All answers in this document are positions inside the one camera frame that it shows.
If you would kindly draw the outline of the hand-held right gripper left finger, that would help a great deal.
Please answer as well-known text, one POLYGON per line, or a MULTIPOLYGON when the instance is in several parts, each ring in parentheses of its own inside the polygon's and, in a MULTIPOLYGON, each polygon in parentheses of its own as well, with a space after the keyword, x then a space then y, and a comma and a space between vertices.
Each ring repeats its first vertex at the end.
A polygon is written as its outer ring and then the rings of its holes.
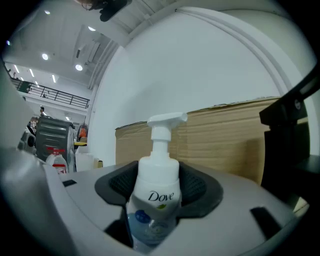
POLYGON ((15 256, 134 256, 105 229, 120 207, 107 207, 92 182, 66 175, 16 148, 0 151, 3 225, 15 256))

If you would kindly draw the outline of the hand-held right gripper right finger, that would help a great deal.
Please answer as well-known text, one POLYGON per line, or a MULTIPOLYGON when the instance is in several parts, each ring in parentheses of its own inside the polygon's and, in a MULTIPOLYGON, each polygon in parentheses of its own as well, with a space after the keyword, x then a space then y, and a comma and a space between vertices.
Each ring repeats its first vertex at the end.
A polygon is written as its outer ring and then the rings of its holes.
POLYGON ((203 218, 182 219, 156 256, 267 256, 300 221, 293 210, 252 180, 198 164, 223 187, 222 202, 203 218), (250 210, 265 207, 281 230, 266 240, 250 210))

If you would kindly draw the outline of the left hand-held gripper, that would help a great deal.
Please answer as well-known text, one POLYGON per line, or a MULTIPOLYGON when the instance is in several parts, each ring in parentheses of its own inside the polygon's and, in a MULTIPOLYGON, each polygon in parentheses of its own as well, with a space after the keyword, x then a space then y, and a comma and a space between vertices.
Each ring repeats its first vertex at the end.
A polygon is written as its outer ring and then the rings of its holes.
POLYGON ((17 148, 22 151, 29 152, 30 154, 36 153, 36 136, 31 133, 28 129, 25 129, 17 148))

